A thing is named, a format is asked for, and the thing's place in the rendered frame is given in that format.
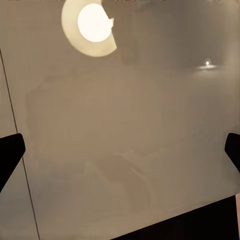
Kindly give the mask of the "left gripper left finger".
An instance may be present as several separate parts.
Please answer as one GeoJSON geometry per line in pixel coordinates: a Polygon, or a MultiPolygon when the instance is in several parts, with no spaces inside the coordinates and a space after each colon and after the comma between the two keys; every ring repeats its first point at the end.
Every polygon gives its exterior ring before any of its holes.
{"type": "Polygon", "coordinates": [[[0,192],[26,151],[21,133],[0,139],[0,192]]]}

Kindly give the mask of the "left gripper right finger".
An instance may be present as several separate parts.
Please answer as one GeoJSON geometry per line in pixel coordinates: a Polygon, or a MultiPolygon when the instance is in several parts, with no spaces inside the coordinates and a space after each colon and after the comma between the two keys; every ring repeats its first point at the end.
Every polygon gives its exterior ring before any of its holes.
{"type": "Polygon", "coordinates": [[[224,149],[235,167],[240,172],[240,135],[229,133],[224,149]]]}

